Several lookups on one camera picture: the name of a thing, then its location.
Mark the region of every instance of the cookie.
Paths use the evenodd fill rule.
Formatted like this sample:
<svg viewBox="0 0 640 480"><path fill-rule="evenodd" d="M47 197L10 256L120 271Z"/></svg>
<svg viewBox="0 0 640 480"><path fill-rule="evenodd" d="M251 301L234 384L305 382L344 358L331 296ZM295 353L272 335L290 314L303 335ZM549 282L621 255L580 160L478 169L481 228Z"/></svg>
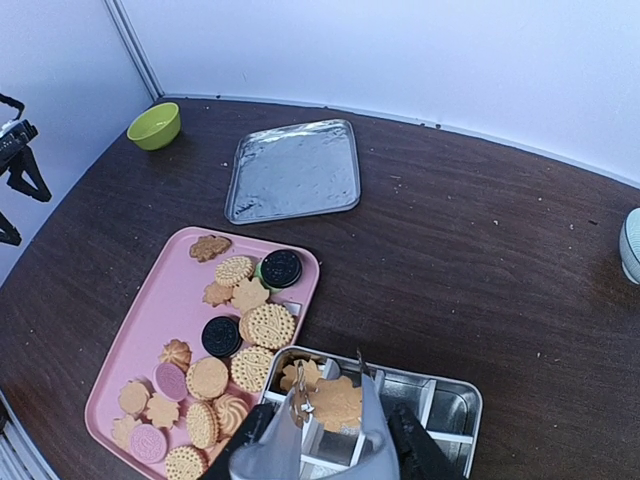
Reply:
<svg viewBox="0 0 640 480"><path fill-rule="evenodd" d="M215 445L212 445L204 449L204 453L207 455L207 460L209 460L209 466L213 465L213 462L215 462L216 458L218 458L218 455L222 453L222 451L224 450L224 447L226 447L227 443L229 443L229 440L231 439L223 438Z"/></svg>
<svg viewBox="0 0 640 480"><path fill-rule="evenodd" d="M269 303L251 310L247 330L256 345L279 350L293 339L296 322L282 305Z"/></svg>
<svg viewBox="0 0 640 480"><path fill-rule="evenodd" d="M138 425L142 425L142 421L136 420L131 415L125 415L123 418L115 418L113 420L111 438L116 442L116 445L128 452L131 432L133 432L133 429Z"/></svg>
<svg viewBox="0 0 640 480"><path fill-rule="evenodd" d="M198 241L191 245L189 256L200 263L208 262L229 250L230 247L231 240L228 238L205 235L198 238Z"/></svg>
<svg viewBox="0 0 640 480"><path fill-rule="evenodd" d="M254 346L242 350L231 360L231 378L249 393L260 393L267 381L273 352Z"/></svg>
<svg viewBox="0 0 640 480"><path fill-rule="evenodd" d="M164 464L167 480L198 480L208 467L204 455L192 446L174 448Z"/></svg>
<svg viewBox="0 0 640 480"><path fill-rule="evenodd" d="M229 317L216 317L202 330L202 346L214 357L230 357L242 345L238 323Z"/></svg>
<svg viewBox="0 0 640 480"><path fill-rule="evenodd" d="M171 429L178 421L178 404L167 400L159 393L154 393L147 404L146 415L154 427Z"/></svg>
<svg viewBox="0 0 640 480"><path fill-rule="evenodd" d="M298 378L298 364L302 364L304 368L304 381L307 386L307 391L315 392L316 382L319 378L322 378L322 372L318 369L318 365L313 360L296 360L293 365L287 365L282 369L284 377L280 379L280 388L289 392L293 387L293 383Z"/></svg>
<svg viewBox="0 0 640 480"><path fill-rule="evenodd" d="M233 296L233 287L223 287L218 282L207 285L204 289L204 297L202 301L208 303L212 307L217 307L231 300Z"/></svg>
<svg viewBox="0 0 640 480"><path fill-rule="evenodd" d="M249 406L244 400L228 394L216 398L213 401L213 409L221 437L232 437L249 414Z"/></svg>
<svg viewBox="0 0 640 480"><path fill-rule="evenodd" d="M251 338L251 334L249 333L249 330L247 328L247 318L249 317L250 313L251 310L240 317L240 321L238 322L238 331L240 332L240 336L245 342L255 344L256 342L253 340L253 338Z"/></svg>
<svg viewBox="0 0 640 480"><path fill-rule="evenodd" d="M213 408L204 402L194 403L187 411L187 432L197 448L207 448L218 440L218 422Z"/></svg>
<svg viewBox="0 0 640 480"><path fill-rule="evenodd" d="M198 400L211 400L224 393L229 382L227 366L215 357L194 363L187 372L187 388Z"/></svg>
<svg viewBox="0 0 640 480"><path fill-rule="evenodd" d="M253 262L249 257L229 257L216 267L216 282L223 287L232 287L252 273Z"/></svg>
<svg viewBox="0 0 640 480"><path fill-rule="evenodd" d="M139 425L131 433L129 451L139 462L160 462L167 454L167 437L151 425Z"/></svg>
<svg viewBox="0 0 640 480"><path fill-rule="evenodd" d="M262 286L259 278L249 280L244 278L233 287L231 305L240 310L240 313L263 305L269 299L269 290Z"/></svg>
<svg viewBox="0 0 640 480"><path fill-rule="evenodd" d="M164 346L158 360L162 363L173 363L187 373L191 364L191 349L187 343L174 338Z"/></svg>
<svg viewBox="0 0 640 480"><path fill-rule="evenodd" d="M288 288L302 276L302 262L293 250L276 250L260 263L260 278L272 288Z"/></svg>
<svg viewBox="0 0 640 480"><path fill-rule="evenodd" d="M149 396L149 390L142 382L131 381L120 390L118 403L124 413L138 418L147 407Z"/></svg>
<svg viewBox="0 0 640 480"><path fill-rule="evenodd" d="M184 372L172 363L156 365L153 370L153 384L158 392L172 402L181 402L189 394Z"/></svg>
<svg viewBox="0 0 640 480"><path fill-rule="evenodd" d="M337 380L320 378L317 391L309 393L313 416L329 432L360 426L362 416L362 388L353 388L347 377Z"/></svg>

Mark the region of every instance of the pink tray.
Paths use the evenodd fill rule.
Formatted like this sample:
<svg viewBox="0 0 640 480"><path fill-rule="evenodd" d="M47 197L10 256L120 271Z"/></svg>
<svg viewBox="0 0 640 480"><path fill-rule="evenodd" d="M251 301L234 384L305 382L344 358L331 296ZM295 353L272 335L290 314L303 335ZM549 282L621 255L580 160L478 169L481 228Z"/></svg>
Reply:
<svg viewBox="0 0 640 480"><path fill-rule="evenodd" d="M210 234L227 237L233 245L224 255L206 263L198 263L189 257L189 247L199 236ZM220 315L239 317L239 312L231 306L212 308L202 302L204 287L213 282L216 265L233 255L247 255L257 262L273 250L281 248L295 250L303 266L302 277L294 286L271 296L271 301L275 303L300 304L298 325L292 340L295 343L320 278L318 261L311 252L197 227L180 230L169 239L122 322L89 395L85 423L98 443L148 478L166 478L164 462L142 464L121 450L111 439L113 419L123 416L118 405L120 389L131 379L146 378L151 381L153 368L158 364L158 355L162 353L163 345L172 338L189 343L193 351L192 361L209 356L200 342L200 334L206 322ZM260 398L260 395L240 391L233 383L229 383L227 393L241 396L251 407ZM169 448L191 443L183 418L185 407L188 406L185 403L189 399L181 404L180 422L168 433Z"/></svg>

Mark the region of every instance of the chocolate sandwich cookie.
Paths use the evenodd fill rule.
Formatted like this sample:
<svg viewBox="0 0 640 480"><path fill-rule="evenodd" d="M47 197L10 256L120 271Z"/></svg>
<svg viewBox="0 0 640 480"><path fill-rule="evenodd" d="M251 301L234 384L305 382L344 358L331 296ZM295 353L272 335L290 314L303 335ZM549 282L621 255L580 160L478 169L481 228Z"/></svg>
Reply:
<svg viewBox="0 0 640 480"><path fill-rule="evenodd" d="M202 346L214 357L230 357L242 345L238 323L229 317L209 320L202 331Z"/></svg>
<svg viewBox="0 0 640 480"><path fill-rule="evenodd" d="M260 264L262 281L273 288L287 288L302 275L302 262L293 250L276 250Z"/></svg>

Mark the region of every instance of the aluminum baking tray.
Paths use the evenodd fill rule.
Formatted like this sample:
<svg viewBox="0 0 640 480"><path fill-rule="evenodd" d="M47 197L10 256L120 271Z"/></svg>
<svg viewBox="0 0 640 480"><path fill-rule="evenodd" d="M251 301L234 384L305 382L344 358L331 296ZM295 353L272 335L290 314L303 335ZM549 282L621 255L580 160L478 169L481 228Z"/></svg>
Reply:
<svg viewBox="0 0 640 480"><path fill-rule="evenodd" d="M359 384L357 360L291 346L276 354L260 403L282 404L286 395L279 387L282 369L297 359L313 359L322 370L323 378L346 375L355 385ZM398 402L413 408L422 426L457 471L469 477L482 413L478 389L458 380L368 365L385 414L388 416ZM312 416L302 432L300 479L322 478L346 470L366 458L370 451L369 440L358 431L325 432Z"/></svg>
<svg viewBox="0 0 640 480"><path fill-rule="evenodd" d="M340 212L360 201L351 124L325 120L251 133L236 150L225 215L236 225Z"/></svg>

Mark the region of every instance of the metal compartment tray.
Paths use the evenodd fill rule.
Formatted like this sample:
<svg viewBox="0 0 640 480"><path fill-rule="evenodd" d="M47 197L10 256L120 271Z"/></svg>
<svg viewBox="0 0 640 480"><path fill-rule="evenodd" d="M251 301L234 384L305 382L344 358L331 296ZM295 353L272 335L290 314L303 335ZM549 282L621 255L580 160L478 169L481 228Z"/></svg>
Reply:
<svg viewBox="0 0 640 480"><path fill-rule="evenodd" d="M333 380L346 375L354 385L360 383L357 360L291 346L276 354L259 403L282 404L286 394L279 387L282 370L298 359L313 359L323 378ZM478 389L458 380L368 365L385 414L388 416L396 403L404 402L457 471L469 477L482 413ZM325 432L312 415L302 432L300 478L311 480L346 470L366 458L370 451L369 440L358 431Z"/></svg>

